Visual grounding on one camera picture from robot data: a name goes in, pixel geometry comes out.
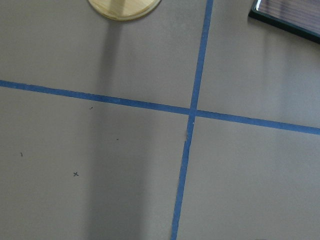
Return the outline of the wooden mug tree stand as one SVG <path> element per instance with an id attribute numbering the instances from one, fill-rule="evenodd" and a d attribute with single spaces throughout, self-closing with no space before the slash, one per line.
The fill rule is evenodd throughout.
<path id="1" fill-rule="evenodd" d="M 115 21 L 133 21 L 152 12 L 161 0 L 89 0 L 100 15 Z"/>

